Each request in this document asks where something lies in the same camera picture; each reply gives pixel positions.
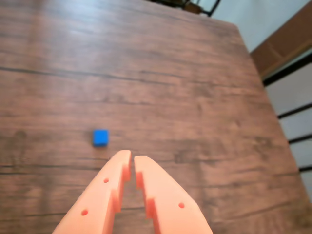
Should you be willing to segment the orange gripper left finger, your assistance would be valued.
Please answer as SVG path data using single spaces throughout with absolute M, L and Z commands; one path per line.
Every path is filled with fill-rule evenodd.
M 130 180 L 131 152 L 117 152 L 86 187 L 54 229 L 55 234 L 111 234 L 120 212 L 124 182 Z

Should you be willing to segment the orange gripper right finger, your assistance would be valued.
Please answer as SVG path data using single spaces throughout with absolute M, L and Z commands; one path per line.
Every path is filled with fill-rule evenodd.
M 136 184 L 156 234 L 211 234 L 200 207 L 153 159 L 134 157 Z

